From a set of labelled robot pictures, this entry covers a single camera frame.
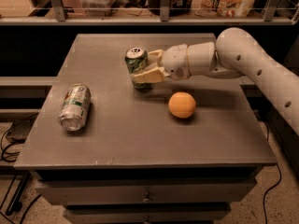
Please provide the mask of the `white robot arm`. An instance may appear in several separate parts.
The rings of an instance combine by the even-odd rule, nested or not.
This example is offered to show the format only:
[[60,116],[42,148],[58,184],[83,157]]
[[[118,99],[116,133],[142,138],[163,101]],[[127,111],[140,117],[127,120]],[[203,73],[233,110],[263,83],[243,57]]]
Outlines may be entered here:
[[157,49],[131,73],[137,84],[160,83],[192,76],[247,76],[277,112],[299,134],[299,76],[270,57],[240,28],[228,28],[214,42]]

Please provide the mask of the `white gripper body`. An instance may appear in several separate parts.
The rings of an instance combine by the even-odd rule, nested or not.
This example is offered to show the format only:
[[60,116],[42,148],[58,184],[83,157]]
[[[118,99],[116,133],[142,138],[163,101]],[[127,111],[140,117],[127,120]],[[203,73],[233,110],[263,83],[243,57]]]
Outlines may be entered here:
[[168,77],[173,80],[188,79],[190,72],[187,63],[186,44],[173,46],[163,52],[161,64]]

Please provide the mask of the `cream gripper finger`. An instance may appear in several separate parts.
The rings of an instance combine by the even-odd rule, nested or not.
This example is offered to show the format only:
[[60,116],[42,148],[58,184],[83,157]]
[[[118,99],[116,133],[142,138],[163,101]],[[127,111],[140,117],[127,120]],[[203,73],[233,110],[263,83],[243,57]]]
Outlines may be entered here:
[[157,63],[152,63],[143,70],[131,74],[132,81],[138,84],[160,83],[164,82],[168,77],[170,77],[170,75]]
[[162,49],[150,51],[148,53],[148,65],[155,64],[156,66],[160,66],[163,53]]

